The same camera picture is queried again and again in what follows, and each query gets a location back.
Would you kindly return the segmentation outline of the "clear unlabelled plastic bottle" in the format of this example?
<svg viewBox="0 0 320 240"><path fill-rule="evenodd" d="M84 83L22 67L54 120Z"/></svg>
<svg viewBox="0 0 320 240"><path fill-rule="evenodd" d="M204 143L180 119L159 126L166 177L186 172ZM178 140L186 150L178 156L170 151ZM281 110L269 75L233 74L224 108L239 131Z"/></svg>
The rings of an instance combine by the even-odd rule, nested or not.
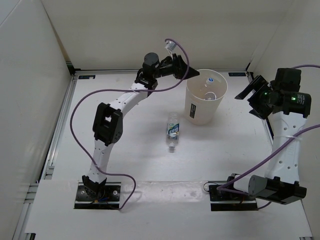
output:
<svg viewBox="0 0 320 240"><path fill-rule="evenodd" d="M204 82L204 87L205 88L209 88L209 87L212 87L215 83L215 80L211 77L208 77L205 82Z"/></svg>

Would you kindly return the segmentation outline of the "blue label clear water bottle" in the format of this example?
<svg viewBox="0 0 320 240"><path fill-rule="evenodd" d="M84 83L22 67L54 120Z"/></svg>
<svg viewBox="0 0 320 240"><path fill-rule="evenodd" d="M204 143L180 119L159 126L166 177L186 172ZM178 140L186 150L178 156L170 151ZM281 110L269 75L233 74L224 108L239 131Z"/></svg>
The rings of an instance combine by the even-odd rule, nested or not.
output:
<svg viewBox="0 0 320 240"><path fill-rule="evenodd" d="M207 101L215 101L217 99L217 95L212 91L208 91L204 94L203 99Z"/></svg>

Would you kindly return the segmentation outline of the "green white label water bottle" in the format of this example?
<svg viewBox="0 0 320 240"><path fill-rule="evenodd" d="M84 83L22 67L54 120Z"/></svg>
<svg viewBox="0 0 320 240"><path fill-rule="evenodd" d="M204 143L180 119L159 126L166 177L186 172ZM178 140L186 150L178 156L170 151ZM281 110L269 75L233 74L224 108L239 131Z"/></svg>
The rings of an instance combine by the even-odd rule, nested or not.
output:
<svg viewBox="0 0 320 240"><path fill-rule="evenodd" d="M166 143L169 152L174 152L179 143L180 119L177 112L170 112L167 119Z"/></svg>

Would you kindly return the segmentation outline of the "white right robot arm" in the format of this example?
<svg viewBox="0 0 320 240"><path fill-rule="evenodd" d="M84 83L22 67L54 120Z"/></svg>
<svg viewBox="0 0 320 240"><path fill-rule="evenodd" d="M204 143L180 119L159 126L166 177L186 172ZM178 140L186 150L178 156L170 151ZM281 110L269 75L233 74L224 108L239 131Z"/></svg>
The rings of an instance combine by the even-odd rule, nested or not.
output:
<svg viewBox="0 0 320 240"><path fill-rule="evenodd" d="M300 186L299 154L301 139L297 133L304 129L310 115L312 98L300 92L300 74L277 77L267 82L261 75L235 98L248 99L250 113L260 119L273 118L272 153L264 176L249 173L244 177L234 175L234 182L225 186L230 200L242 194L269 202L288 205L303 199L307 189Z"/></svg>

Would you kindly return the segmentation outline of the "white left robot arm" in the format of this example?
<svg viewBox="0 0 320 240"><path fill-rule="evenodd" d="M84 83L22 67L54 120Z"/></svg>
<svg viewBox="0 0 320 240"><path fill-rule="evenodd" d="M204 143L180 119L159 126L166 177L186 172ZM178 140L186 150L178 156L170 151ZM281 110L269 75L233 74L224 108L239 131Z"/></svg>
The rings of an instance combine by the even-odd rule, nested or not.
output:
<svg viewBox="0 0 320 240"><path fill-rule="evenodd" d="M97 107L94 122L94 151L93 160L87 175L82 176L86 193L94 200L100 200L105 195L107 170L111 150L123 134L123 118L140 101L146 99L155 90L160 77L172 75L176 79L190 79L200 73L188 67L181 55L167 56L162 61L156 53L150 52L144 57L142 68L129 89L116 100Z"/></svg>

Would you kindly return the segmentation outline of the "cream plastic bin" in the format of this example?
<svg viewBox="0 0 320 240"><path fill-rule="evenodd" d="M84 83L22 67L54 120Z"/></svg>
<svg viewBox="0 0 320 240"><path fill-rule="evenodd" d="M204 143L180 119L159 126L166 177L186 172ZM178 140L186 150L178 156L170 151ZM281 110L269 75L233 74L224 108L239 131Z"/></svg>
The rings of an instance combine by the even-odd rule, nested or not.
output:
<svg viewBox="0 0 320 240"><path fill-rule="evenodd" d="M228 90L225 77L211 69L199 69L199 76L186 80L184 117L194 125L205 125L209 123L218 109L223 97ZM214 84L205 88L207 78L213 78ZM216 100L204 100L207 92L214 92Z"/></svg>

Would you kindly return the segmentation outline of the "blue corner sticker right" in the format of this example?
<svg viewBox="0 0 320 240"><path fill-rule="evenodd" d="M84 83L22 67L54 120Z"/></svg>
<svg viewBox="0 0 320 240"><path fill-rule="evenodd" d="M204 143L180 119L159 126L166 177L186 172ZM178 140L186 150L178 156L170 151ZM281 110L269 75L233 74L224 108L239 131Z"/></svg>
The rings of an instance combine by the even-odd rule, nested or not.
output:
<svg viewBox="0 0 320 240"><path fill-rule="evenodd" d="M228 75L230 77L246 77L246 73L245 72L229 72Z"/></svg>

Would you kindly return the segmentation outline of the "blue corner sticker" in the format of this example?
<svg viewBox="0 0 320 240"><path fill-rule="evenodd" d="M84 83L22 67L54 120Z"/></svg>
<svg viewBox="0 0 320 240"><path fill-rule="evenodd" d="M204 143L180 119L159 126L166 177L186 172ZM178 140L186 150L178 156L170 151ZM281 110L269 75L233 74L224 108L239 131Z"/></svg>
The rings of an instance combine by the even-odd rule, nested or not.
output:
<svg viewBox="0 0 320 240"><path fill-rule="evenodd" d="M229 72L228 75L230 77L246 77L246 73L245 72Z"/></svg>
<svg viewBox="0 0 320 240"><path fill-rule="evenodd" d="M96 78L95 75L79 75L78 76L79 80L93 80L95 78Z"/></svg>

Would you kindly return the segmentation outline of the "blue corner sticker left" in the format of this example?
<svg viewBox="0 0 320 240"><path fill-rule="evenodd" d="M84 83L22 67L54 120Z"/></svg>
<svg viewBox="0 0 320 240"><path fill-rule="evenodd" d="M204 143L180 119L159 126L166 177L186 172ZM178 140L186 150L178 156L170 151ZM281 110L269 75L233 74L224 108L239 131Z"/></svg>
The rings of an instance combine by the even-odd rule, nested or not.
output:
<svg viewBox="0 0 320 240"><path fill-rule="evenodd" d="M95 78L96 78L95 75L79 75L78 76L79 80L93 80Z"/></svg>

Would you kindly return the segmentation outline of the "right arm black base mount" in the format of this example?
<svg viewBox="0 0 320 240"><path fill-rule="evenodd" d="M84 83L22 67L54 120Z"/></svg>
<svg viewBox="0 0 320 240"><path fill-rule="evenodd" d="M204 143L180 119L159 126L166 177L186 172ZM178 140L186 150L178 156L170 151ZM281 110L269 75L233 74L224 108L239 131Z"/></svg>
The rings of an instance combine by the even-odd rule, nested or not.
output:
<svg viewBox="0 0 320 240"><path fill-rule="evenodd" d="M243 194L220 191L218 187L223 182L207 181L203 185L205 193L209 194L210 210L212 212L242 212L257 211L258 205L254 197Z"/></svg>

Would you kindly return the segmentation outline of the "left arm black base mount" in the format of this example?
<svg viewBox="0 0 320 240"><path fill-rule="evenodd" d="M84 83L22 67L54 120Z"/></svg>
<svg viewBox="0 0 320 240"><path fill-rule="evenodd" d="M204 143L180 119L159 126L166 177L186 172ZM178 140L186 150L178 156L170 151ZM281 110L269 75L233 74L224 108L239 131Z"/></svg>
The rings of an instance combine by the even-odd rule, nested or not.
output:
<svg viewBox="0 0 320 240"><path fill-rule="evenodd" d="M102 193L89 195L82 182L77 186L74 209L117 210L120 207L121 182L107 182Z"/></svg>

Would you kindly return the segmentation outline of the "aluminium table edge rail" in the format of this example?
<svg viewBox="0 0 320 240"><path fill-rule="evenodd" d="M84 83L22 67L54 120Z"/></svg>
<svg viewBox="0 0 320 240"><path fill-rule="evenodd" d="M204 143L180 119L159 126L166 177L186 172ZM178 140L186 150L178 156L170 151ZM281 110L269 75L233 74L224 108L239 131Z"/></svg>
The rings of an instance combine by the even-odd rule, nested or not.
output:
<svg viewBox="0 0 320 240"><path fill-rule="evenodd" d="M58 119L56 122L56 126L50 141L50 145L49 145L46 157L43 162L41 172L35 182L32 182L27 185L28 189L25 194L23 207L17 222L17 226L15 228L15 232L12 237L13 240L33 240L36 236L35 233L26 233L25 229L26 229L26 225L28 223L30 212L34 203L34 199L36 197L39 183L42 180L50 180L52 179L52 176L53 176L57 156L59 153L59 147L62 141L62 135L66 126L68 113L70 110L72 98L73 98L76 83L77 83L77 80L74 79L74 77L75 77L74 75L71 76L68 87L66 89L66 93L64 95L62 106L58 115Z"/></svg>

